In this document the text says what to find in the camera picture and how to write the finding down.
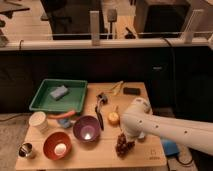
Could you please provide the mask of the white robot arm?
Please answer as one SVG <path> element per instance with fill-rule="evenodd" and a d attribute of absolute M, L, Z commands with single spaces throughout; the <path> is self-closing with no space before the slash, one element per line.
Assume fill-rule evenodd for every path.
<path fill-rule="evenodd" d="M 129 141 L 148 133 L 213 156 L 213 123 L 152 115 L 150 103 L 142 97 L 130 103 L 120 123 Z"/>

